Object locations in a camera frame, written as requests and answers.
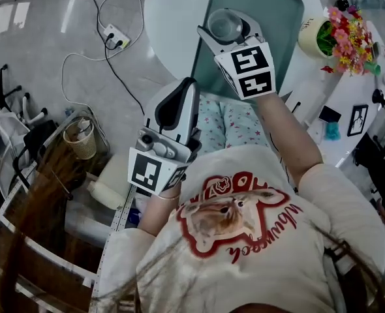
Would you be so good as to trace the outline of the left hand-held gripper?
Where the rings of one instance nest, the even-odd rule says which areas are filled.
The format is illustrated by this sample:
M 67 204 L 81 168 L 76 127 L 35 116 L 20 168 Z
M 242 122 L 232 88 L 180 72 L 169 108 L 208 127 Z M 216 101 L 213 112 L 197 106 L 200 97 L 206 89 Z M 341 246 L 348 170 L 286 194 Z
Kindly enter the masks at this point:
M 195 127 L 198 101 L 196 80 L 190 77 L 153 96 L 145 109 L 145 127 L 129 150 L 128 182 L 159 195 L 181 181 L 202 147 Z

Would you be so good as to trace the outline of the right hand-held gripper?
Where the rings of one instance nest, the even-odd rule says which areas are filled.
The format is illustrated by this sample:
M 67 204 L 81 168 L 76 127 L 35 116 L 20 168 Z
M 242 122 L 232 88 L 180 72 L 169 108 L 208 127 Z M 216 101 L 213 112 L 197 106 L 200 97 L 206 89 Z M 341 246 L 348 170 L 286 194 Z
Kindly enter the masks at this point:
M 250 100 L 276 92 L 275 67 L 270 46 L 263 39 L 259 23 L 247 14 L 228 8 L 242 20 L 242 32 L 233 32 L 232 39 L 222 40 L 209 29 L 198 26 L 197 33 L 214 54 L 214 60 L 225 80 L 239 99 Z M 244 46 L 238 40 L 249 38 Z

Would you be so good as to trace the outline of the clear plastic cup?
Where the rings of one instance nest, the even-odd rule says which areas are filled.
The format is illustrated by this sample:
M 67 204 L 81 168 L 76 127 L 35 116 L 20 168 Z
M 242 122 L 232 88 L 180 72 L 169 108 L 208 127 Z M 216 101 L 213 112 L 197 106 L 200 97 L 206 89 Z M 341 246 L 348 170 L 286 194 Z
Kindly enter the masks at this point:
M 220 8 L 209 15 L 207 26 L 210 33 L 220 41 L 233 41 L 241 36 L 243 23 L 229 8 Z

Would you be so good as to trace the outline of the grey-green tray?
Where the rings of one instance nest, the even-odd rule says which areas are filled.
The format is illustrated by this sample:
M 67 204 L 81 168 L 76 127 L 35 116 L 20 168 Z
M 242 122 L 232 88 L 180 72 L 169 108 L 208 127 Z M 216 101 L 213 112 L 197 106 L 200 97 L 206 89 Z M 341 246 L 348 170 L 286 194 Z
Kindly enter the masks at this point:
M 276 92 L 283 84 L 303 19 L 304 6 L 302 0 L 209 0 L 206 17 L 202 27 L 208 29 L 209 15 L 220 8 L 232 8 L 241 11 L 256 20 L 262 30 L 263 39 L 270 47 L 275 67 Z M 241 37 L 239 46 L 246 40 Z M 200 38 L 196 51 L 191 76 L 201 89 L 223 100 L 241 100 L 225 80 L 220 68 L 214 60 L 214 54 Z M 254 104 L 256 98 L 241 100 Z

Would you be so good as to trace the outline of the person's right forearm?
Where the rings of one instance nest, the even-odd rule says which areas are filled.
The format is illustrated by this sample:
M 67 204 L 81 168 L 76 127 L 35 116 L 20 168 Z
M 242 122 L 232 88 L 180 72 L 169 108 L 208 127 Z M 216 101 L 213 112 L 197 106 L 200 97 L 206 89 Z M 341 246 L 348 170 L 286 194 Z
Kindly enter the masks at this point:
M 317 144 L 276 93 L 258 97 L 256 103 L 264 128 L 270 133 L 294 184 L 299 186 L 306 172 L 322 163 Z

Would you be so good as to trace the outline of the person's left forearm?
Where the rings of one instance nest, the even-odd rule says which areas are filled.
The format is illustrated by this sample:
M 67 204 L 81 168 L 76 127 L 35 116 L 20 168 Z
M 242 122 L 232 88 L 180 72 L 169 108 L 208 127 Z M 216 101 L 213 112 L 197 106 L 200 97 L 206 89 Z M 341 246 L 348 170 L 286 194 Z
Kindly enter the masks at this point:
M 152 195 L 139 222 L 138 229 L 150 235 L 157 236 L 168 222 L 169 216 L 179 204 L 181 184 Z

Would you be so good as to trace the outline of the green plastic cup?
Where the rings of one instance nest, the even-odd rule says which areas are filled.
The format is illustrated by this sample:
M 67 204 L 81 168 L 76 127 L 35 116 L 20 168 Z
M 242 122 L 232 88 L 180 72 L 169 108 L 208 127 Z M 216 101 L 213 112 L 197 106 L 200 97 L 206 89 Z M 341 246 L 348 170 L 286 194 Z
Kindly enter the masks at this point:
M 381 67 L 378 63 L 366 61 L 363 65 L 363 71 L 365 73 L 371 73 L 374 76 L 380 76 Z

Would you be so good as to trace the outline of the round white side table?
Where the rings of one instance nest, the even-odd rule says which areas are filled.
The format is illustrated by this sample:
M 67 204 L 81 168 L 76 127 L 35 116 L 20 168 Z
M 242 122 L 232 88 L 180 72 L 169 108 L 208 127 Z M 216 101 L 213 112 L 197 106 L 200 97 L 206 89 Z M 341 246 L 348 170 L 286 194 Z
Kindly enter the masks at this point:
M 323 16 L 320 0 L 302 0 L 303 21 Z M 165 68 L 175 77 L 190 76 L 199 36 L 196 27 L 204 21 L 209 0 L 145 0 L 144 23 L 151 47 Z M 281 91 L 296 83 L 296 73 L 311 67 L 314 60 L 297 45 Z

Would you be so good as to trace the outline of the cream pot of artificial flowers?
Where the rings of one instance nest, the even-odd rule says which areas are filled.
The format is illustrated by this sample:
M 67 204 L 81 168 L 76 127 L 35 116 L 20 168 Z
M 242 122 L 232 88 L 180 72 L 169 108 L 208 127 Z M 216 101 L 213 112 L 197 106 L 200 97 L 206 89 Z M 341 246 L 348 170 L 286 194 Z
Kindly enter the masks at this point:
M 308 56 L 325 59 L 321 70 L 329 74 L 371 74 L 363 71 L 363 65 L 366 61 L 377 62 L 371 60 L 372 33 L 355 6 L 345 11 L 328 7 L 322 17 L 307 19 L 301 26 L 298 44 Z

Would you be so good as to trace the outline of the white power strip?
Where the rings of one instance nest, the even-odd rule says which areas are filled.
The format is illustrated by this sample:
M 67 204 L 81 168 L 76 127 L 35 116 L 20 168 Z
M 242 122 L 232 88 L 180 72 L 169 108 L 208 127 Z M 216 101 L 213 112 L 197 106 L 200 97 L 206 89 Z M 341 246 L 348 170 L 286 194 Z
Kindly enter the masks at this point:
M 103 30 L 107 42 L 111 42 L 111 48 L 120 48 L 124 50 L 131 43 L 130 38 L 121 32 L 116 26 L 109 24 Z

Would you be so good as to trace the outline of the wicker waste basket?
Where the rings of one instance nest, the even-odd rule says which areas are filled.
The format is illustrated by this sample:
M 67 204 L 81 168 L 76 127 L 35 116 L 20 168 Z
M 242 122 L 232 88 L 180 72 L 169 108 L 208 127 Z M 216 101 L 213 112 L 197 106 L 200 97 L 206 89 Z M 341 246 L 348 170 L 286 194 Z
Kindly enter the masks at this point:
M 63 139 L 80 160 L 89 160 L 97 152 L 95 126 L 88 118 L 70 123 L 63 131 Z

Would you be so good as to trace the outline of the curved white desk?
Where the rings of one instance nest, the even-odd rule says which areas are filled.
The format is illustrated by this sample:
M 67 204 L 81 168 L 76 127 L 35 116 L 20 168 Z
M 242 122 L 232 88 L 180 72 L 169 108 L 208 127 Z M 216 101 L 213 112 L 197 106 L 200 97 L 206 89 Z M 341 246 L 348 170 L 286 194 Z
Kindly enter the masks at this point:
M 326 74 L 322 70 L 312 69 L 304 81 L 311 82 L 310 108 L 302 125 L 318 145 L 323 161 L 339 167 L 360 142 L 367 132 L 377 113 L 381 110 L 378 104 L 373 104 L 372 96 L 375 89 L 380 89 L 385 95 L 385 86 L 382 84 L 382 75 L 385 73 L 385 58 L 379 56 L 377 63 L 381 67 L 380 76 L 366 74 L 351 76 L 345 74 Z M 369 106 L 363 132 L 356 136 L 347 136 L 348 126 L 355 105 Z M 323 106 L 339 112 L 339 131 L 341 139 L 329 141 L 324 139 L 326 124 L 318 116 Z

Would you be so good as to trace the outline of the white perforated shelf rack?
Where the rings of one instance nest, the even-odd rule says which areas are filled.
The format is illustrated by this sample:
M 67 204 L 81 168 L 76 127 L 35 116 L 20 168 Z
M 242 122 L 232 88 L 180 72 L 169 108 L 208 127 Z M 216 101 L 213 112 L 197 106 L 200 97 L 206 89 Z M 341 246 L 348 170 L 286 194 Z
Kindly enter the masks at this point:
M 27 178 L 32 176 L 36 172 L 37 161 L 30 160 L 28 165 L 19 172 L 17 177 L 12 177 L 11 181 L 14 186 L 8 191 L 8 194 L 4 197 L 4 202 L 0 206 L 0 226 L 8 229 L 11 233 L 15 231 L 14 224 L 5 216 L 6 211 L 10 207 L 10 204 L 15 199 L 17 193 L 23 191 L 27 192 Z M 85 237 L 91 240 L 98 240 L 99 244 L 106 246 L 108 244 L 109 236 L 112 230 L 122 230 L 127 224 L 129 212 L 132 206 L 132 202 L 136 195 L 136 188 L 131 186 L 123 193 L 123 203 L 115 211 L 112 221 L 107 224 L 100 223 L 93 218 L 89 218 L 83 214 L 72 213 L 70 215 L 71 224 L 74 225 L 74 230 L 77 234 L 83 234 Z M 16 293 L 26 297 L 26 302 L 21 305 L 21 308 L 26 309 L 29 302 L 34 302 L 41 312 L 51 313 L 97 313 L 96 303 L 94 303 L 87 295 L 91 294 L 92 297 L 98 295 L 98 283 L 99 275 L 102 270 L 103 260 L 99 261 L 99 266 L 96 272 L 91 272 L 88 269 L 84 269 L 72 263 L 53 252 L 44 248 L 32 239 L 28 239 L 26 244 L 35 253 L 35 256 L 44 263 L 49 263 L 57 267 L 58 272 L 62 275 L 69 275 L 70 278 L 75 278 L 79 281 L 78 293 L 83 295 L 81 303 L 84 304 L 83 308 L 77 306 L 71 306 L 69 303 L 63 301 L 60 297 L 55 297 L 41 288 L 26 277 L 20 275 L 16 283 Z

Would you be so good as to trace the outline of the black smartphone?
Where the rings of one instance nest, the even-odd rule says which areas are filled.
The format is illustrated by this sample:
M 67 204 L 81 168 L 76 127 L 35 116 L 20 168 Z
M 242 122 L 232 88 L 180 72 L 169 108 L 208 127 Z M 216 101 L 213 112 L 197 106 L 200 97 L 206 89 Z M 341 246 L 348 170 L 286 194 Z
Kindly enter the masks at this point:
M 341 118 L 341 114 L 328 106 L 323 106 L 318 118 L 325 123 L 338 123 Z

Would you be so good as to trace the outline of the teal fuzzy sponge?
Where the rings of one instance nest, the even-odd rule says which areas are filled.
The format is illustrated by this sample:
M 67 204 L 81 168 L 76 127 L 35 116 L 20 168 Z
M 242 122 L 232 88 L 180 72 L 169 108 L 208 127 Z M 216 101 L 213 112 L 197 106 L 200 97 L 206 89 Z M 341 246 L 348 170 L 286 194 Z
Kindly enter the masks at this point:
M 341 139 L 338 122 L 326 123 L 324 139 L 329 141 L 337 141 Z

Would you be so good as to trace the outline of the white mesh chair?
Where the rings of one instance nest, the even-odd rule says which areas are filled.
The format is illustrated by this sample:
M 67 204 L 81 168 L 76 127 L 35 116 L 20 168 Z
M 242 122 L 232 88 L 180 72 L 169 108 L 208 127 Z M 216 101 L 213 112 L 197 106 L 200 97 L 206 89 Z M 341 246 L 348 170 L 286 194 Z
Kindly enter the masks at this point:
M 0 133 L 7 148 L 10 148 L 15 158 L 24 149 L 24 136 L 30 132 L 30 128 L 39 123 L 48 114 L 43 108 L 34 118 L 30 118 L 27 105 L 30 101 L 30 94 L 25 93 L 22 98 L 22 113 L 14 113 L 8 109 L 0 111 Z

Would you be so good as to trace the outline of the person's white printed shirt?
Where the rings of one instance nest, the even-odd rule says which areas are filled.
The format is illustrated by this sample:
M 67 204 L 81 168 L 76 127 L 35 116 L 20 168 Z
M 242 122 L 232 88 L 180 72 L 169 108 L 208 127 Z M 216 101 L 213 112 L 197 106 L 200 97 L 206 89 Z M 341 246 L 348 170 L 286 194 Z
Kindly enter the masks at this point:
M 179 206 L 157 235 L 110 236 L 98 313 L 117 313 L 130 294 L 142 313 L 229 313 L 250 303 L 335 313 L 325 251 L 336 241 L 385 269 L 385 227 L 339 169 L 317 164 L 293 189 L 268 147 L 213 152 L 188 167 Z

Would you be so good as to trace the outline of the black metal-frame chair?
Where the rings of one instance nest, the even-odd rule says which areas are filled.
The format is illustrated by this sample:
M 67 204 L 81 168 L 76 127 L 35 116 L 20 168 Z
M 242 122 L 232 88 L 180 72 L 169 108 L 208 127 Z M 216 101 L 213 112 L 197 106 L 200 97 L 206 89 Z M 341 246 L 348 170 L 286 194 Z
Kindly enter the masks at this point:
M 45 121 L 32 128 L 24 137 L 24 148 L 19 152 L 12 162 L 12 167 L 16 176 L 20 179 L 25 188 L 30 188 L 29 181 L 22 174 L 19 167 L 19 160 L 26 152 L 29 153 L 30 160 L 35 161 L 37 166 L 42 164 L 43 157 L 46 153 L 45 142 L 57 130 L 58 124 L 53 120 Z

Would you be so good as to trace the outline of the black picture frame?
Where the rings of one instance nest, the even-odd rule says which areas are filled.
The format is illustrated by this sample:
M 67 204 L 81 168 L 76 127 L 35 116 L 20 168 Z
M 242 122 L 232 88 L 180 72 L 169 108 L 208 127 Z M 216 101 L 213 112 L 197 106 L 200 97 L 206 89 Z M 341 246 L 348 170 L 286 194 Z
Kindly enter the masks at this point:
M 347 136 L 356 136 L 363 132 L 369 106 L 367 104 L 355 105 L 352 109 Z

